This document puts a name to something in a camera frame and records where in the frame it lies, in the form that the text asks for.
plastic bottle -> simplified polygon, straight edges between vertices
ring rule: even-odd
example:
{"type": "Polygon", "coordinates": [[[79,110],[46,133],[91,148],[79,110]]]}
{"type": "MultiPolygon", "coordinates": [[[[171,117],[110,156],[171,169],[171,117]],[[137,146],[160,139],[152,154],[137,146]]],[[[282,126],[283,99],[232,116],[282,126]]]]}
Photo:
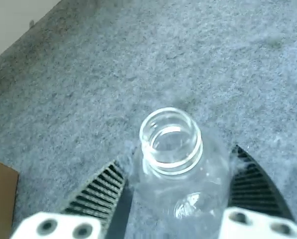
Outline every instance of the plastic bottle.
{"type": "Polygon", "coordinates": [[[173,238],[216,238],[231,175],[224,144],[176,108],[151,113],[140,140],[140,198],[166,221],[173,238]]]}

